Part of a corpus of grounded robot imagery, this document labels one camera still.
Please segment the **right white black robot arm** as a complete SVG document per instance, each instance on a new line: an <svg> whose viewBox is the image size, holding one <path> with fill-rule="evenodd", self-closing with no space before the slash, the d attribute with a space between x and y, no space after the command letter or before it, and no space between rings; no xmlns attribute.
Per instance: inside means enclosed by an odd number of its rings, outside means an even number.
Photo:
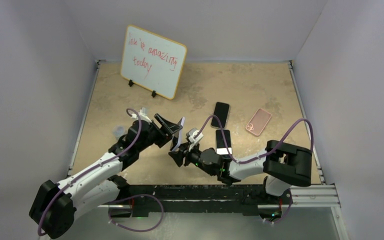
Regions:
<svg viewBox="0 0 384 240"><path fill-rule="evenodd" d="M194 164L226 185L267 174L260 196L268 204L278 200L291 186L309 187L312 184L312 154L308 148L277 140L268 141L265 150L252 156L251 162L245 158L234 162L226 155L218 154L214 148L201 151L199 146L189 148L188 143L169 152L178 167Z"/></svg>

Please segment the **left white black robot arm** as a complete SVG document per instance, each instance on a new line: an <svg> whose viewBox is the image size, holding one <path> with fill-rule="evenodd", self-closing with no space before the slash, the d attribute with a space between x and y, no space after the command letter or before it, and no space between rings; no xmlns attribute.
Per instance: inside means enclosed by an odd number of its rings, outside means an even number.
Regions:
<svg viewBox="0 0 384 240"><path fill-rule="evenodd" d="M162 148L178 137L185 123L184 117L173 123L158 113L154 120L131 108L127 113L134 122L101 158L77 174L41 184L28 214L37 223L39 236L59 238L91 209L112 201L126 203L129 191L118 174L136 162L146 148Z"/></svg>

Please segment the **black smartphone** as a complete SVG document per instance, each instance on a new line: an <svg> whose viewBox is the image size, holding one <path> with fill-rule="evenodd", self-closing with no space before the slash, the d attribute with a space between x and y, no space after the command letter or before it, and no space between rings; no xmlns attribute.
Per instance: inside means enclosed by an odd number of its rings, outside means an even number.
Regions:
<svg viewBox="0 0 384 240"><path fill-rule="evenodd" d="M228 155L233 153L232 151L232 142L231 142L231 132L227 129L221 130L217 129L215 131L216 138L216 153L218 155Z"/></svg>

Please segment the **pink phone case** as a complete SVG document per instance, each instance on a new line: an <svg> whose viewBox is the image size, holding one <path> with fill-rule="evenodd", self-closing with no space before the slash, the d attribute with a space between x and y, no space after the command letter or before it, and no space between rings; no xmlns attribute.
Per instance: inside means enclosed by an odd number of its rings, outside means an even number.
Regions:
<svg viewBox="0 0 384 240"><path fill-rule="evenodd" d="M258 137L261 135L271 118L271 113L262 108L258 108L249 122L246 124L245 129L250 134Z"/></svg>

